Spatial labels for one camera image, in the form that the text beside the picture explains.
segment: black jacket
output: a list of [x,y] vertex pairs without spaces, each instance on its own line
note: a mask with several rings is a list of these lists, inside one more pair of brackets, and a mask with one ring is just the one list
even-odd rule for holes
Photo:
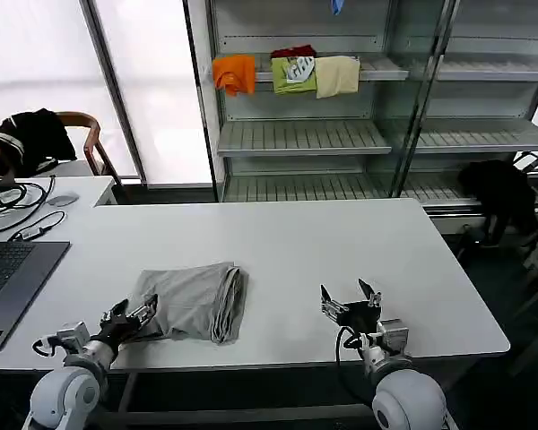
[[[0,151],[20,177],[49,170],[58,160],[76,159],[62,121],[47,109],[6,118],[0,125]],[[5,173],[7,166],[0,163],[0,175]]]
[[471,163],[460,172],[458,180],[468,194],[482,203],[487,215],[499,218],[500,225],[506,226],[510,221],[523,235],[538,228],[536,192],[526,174],[512,163],[497,159]]

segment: metal shelf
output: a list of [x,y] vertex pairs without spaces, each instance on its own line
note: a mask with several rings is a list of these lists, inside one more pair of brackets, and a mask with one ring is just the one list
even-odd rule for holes
[[364,174],[232,176],[225,202],[284,202],[382,198]]
[[[423,206],[467,206],[479,203],[464,195],[457,181],[458,172],[410,171],[404,183],[401,197],[418,200]],[[369,174],[377,190],[386,195],[390,189],[392,174]]]
[[[256,82],[273,82],[270,54],[251,54],[255,57]],[[360,81],[404,81],[409,72],[395,64],[390,58],[378,54],[337,53],[319,56],[357,56],[360,60]]]
[[[476,206],[463,194],[457,172],[410,172],[401,197],[425,207]],[[360,200],[386,198],[391,173],[231,176],[225,202],[285,202],[300,200]]]
[[[402,144],[407,121],[379,124],[383,135]],[[538,151],[538,127],[525,119],[429,118],[416,154]]]
[[438,80],[538,82],[538,56],[446,54]]
[[233,121],[221,130],[222,157],[387,154],[372,121]]

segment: wooden chair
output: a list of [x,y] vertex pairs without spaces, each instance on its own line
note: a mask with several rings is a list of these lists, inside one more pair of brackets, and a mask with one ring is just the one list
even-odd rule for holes
[[[112,176],[121,189],[122,183],[119,176],[100,142],[100,123],[98,123],[93,116],[81,112],[58,112],[57,115],[65,127],[86,127],[90,129],[85,144],[83,145],[83,153],[92,174],[95,176]],[[94,157],[94,151],[98,152],[102,164],[100,164]],[[1,154],[1,151],[0,162],[4,163],[9,170],[13,170],[11,163],[9,163],[8,159]],[[69,164],[71,163],[80,163],[80,161],[71,161]]]

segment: gray folded cloth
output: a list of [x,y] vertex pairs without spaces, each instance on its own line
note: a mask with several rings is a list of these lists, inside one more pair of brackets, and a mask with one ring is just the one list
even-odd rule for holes
[[246,276],[232,262],[177,271],[143,271],[129,297],[128,310],[158,295],[157,314],[138,340],[236,340],[243,317]]

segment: white table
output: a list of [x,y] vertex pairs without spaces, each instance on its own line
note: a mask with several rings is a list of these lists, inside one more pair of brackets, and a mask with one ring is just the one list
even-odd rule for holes
[[[19,182],[32,182],[47,189],[49,184],[49,178],[41,177],[20,179]],[[34,216],[32,216],[25,223],[21,224],[19,227],[14,228],[13,230],[5,231],[4,233],[0,233],[0,240],[7,240],[19,228],[27,226],[35,220],[53,211],[64,211],[66,213],[66,219],[62,224],[50,230],[45,236],[43,236],[39,240],[66,240],[65,234],[62,234],[60,236],[60,232],[58,232],[57,229],[64,227],[69,230],[75,229],[76,231],[78,231],[82,223],[81,217],[84,213],[90,211],[92,208],[100,204],[115,201],[114,196],[111,192],[111,187],[113,184],[114,179],[111,176],[57,177],[54,189],[49,198],[55,197],[57,195],[67,194],[69,192],[73,192],[80,195],[80,198],[76,202],[72,203],[71,205],[65,206],[64,208],[56,208],[45,204],[42,208],[40,208],[39,211],[34,214]],[[30,188],[29,195],[27,196],[25,201],[31,202],[35,200],[38,195],[38,190]],[[26,216],[29,211],[31,211],[31,209],[8,211],[4,216],[0,217],[0,228],[11,225],[15,221],[24,218],[24,216]],[[54,219],[46,220],[44,222],[45,224],[47,224],[49,222],[52,222],[53,220]]]
[[[48,370],[63,354],[31,350],[40,336],[126,297],[143,269],[234,261],[249,274],[239,339],[216,346],[161,340],[125,347],[114,369],[265,367],[334,361],[338,328],[320,311],[319,286],[359,300],[357,278],[383,293],[383,318],[410,328],[413,357],[481,356],[509,343],[422,207],[409,199],[105,206],[73,245],[0,352],[0,369]],[[344,358],[357,359],[350,351]]]

